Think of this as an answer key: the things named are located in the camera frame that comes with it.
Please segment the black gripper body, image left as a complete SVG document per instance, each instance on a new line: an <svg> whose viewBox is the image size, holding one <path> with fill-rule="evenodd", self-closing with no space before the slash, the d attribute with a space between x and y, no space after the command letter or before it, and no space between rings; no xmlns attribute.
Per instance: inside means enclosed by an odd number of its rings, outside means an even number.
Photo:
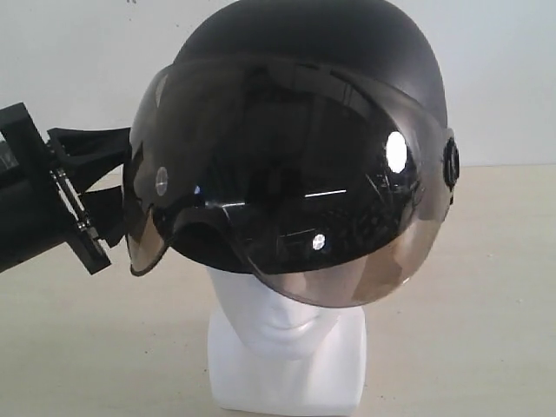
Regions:
<svg viewBox="0 0 556 417"><path fill-rule="evenodd" d="M69 157L44 141L24 103L1 109L1 136L13 165L1 172L1 271L64 243L92 275L111 261L74 188Z"/></svg>

